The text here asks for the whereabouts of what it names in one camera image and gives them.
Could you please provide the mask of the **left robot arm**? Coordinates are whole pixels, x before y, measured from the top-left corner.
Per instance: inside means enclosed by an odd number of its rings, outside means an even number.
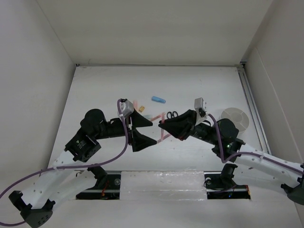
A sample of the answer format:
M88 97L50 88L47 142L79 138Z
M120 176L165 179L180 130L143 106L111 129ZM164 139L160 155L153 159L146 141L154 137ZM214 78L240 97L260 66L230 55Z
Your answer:
M106 183L107 172L103 165L120 158L128 146L139 152L156 145L156 141L138 132L138 128L153 123L133 108L119 108L118 117L105 119L100 109L89 110L80 122L80 129L65 145L50 168L38 171L39 178L30 187L13 191L9 200L18 209L23 223L32 228L44 225L59 205L82 191ZM123 150L115 157L100 163L87 162L101 149L99 140L124 137Z

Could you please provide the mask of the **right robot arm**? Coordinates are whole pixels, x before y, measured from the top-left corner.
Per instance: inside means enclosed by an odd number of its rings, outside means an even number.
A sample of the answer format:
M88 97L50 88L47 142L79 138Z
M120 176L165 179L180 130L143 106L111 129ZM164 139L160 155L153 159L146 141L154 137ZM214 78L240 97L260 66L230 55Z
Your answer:
M193 137L213 145L224 164L218 179L221 190L236 185L257 186L281 193L292 202L304 203L304 166L260 151L237 137L238 129L227 118L197 123L194 110L159 122L159 127L184 141Z

